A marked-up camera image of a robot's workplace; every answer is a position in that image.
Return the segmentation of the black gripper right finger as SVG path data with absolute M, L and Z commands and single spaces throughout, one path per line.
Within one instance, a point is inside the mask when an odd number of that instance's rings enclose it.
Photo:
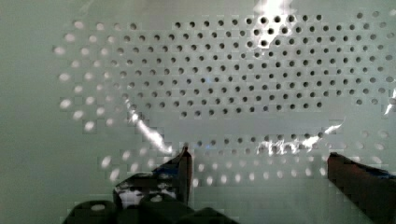
M 395 175 L 332 152 L 328 179 L 374 224 L 395 224 Z

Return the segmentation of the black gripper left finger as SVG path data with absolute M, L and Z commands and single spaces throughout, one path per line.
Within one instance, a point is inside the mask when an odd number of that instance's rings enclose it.
M 113 189 L 113 201 L 120 209 L 138 206 L 150 194 L 165 194 L 187 203 L 191 191 L 192 156 L 184 146 L 170 161 L 150 172 L 124 179 Z

